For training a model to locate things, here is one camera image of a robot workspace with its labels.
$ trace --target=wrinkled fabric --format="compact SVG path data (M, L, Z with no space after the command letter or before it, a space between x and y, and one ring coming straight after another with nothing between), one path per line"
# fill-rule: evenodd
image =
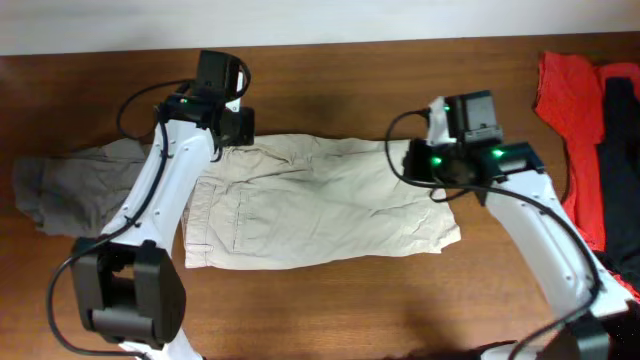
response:
M407 145L391 144L397 166ZM289 269L460 240L449 206L399 182L382 142L309 135L227 149L198 179L183 224L189 268Z
M95 237L129 195L145 162L123 139L55 158L19 158L13 166L18 210L47 235Z
M563 207L595 251L604 251L605 246L596 153L596 145L604 138L602 97L595 68L584 57L543 55L535 110L565 140L569 188Z

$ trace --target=red cloth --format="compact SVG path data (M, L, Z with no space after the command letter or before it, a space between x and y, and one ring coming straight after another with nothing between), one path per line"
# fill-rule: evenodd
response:
M563 207L594 251L605 251L604 209L596 145L604 139L603 98L610 77L628 77L640 99L640 68L635 64L594 67L577 55L546 52L540 59L536 113L566 142L569 189ZM640 300L640 293L616 280Z

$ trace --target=white wall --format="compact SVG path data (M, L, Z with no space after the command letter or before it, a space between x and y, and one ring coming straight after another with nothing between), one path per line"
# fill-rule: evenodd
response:
M0 55L640 30L640 0L0 0Z

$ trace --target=green led light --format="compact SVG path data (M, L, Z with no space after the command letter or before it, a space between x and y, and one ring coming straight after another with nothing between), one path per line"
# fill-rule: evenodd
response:
M495 149L491 152L493 154L494 157L499 158L502 155L504 155L504 151L500 150L500 149Z

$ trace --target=black cloth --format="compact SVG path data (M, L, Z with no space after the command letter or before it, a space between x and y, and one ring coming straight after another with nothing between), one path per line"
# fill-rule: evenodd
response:
M627 78L610 78L604 98L605 140L598 145L611 270L640 289L640 103Z

